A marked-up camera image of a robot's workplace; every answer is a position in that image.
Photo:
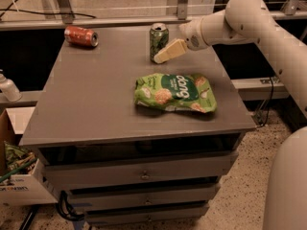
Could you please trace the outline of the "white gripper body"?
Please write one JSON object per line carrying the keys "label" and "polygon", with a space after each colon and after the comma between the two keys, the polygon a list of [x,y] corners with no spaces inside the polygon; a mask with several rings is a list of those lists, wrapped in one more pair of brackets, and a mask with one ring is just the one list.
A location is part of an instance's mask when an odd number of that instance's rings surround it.
{"label": "white gripper body", "polygon": [[194,19],[179,26],[187,47],[192,51],[204,50],[209,47],[202,36],[202,19]]}

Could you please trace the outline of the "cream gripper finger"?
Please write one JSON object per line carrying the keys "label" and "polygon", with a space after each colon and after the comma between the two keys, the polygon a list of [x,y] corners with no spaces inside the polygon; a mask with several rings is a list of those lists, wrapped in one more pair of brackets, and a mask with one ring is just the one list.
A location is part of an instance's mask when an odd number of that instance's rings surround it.
{"label": "cream gripper finger", "polygon": [[154,57],[155,63],[163,63],[172,58],[177,58],[184,55],[187,52],[187,44],[183,39],[174,39],[169,42],[163,49],[161,49]]}

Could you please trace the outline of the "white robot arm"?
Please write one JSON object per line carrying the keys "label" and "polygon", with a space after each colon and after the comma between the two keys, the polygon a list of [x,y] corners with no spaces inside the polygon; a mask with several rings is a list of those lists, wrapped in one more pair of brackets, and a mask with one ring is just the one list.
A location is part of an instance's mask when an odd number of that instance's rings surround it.
{"label": "white robot arm", "polygon": [[[302,112],[307,109],[307,45],[280,27],[263,0],[229,0],[218,11],[179,26],[181,39],[160,50],[157,63],[187,50],[253,42]],[[263,230],[307,230],[307,127],[290,135],[272,162]]]}

